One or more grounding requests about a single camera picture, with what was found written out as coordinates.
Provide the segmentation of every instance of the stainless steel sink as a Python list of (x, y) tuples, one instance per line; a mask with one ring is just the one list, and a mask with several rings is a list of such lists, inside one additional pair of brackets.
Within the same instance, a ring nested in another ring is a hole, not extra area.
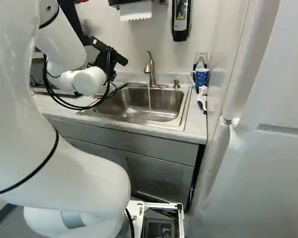
[(191, 87), (187, 86), (177, 90), (172, 87), (148, 89), (146, 84), (129, 83), (101, 105), (78, 114), (136, 124), (179, 127), (191, 92), (189, 89)]

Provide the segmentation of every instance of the cabinet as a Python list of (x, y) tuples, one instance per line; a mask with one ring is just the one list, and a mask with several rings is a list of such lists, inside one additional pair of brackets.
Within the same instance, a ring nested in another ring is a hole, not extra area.
[(194, 167), (199, 145), (58, 119), (47, 119), (61, 136)]
[(77, 149), (108, 159), (124, 168), (131, 180), (133, 192), (186, 204), (193, 167), (66, 137), (65, 139)]

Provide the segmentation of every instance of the soap dispenser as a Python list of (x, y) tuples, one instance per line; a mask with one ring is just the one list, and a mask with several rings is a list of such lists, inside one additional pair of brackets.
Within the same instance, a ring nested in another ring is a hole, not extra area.
[(172, 35), (176, 42), (186, 41), (191, 25), (191, 1), (172, 0)]

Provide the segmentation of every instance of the countertop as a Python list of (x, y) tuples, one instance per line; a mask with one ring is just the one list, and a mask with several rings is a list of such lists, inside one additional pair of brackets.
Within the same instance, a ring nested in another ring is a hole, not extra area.
[[(89, 117), (77, 115), (77, 111), (64, 108), (53, 101), (48, 95), (34, 94), (33, 100), (37, 105), (39, 111), (46, 118), (60, 119), (71, 122), (77, 122), (87, 125), (105, 127), (110, 129), (128, 131), (150, 136), (157, 136), (161, 138), (179, 140), (184, 142), (206, 144), (207, 142), (207, 118), (201, 112), (197, 103), (198, 95), (192, 91), (189, 103), (188, 115), (184, 131), (172, 130), (166, 128), (159, 128), (153, 126), (145, 126), (140, 124), (133, 124), (129, 122), (106, 120), (97, 117)], [(86, 106), (95, 101), (87, 96), (80, 96), (78, 98), (64, 98), (69, 103)]]

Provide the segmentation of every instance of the blue cup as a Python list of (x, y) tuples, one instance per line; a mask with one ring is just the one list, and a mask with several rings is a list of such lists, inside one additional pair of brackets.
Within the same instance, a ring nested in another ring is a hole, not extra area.
[(199, 69), (195, 72), (195, 86), (202, 87), (208, 81), (210, 70), (208, 68)]

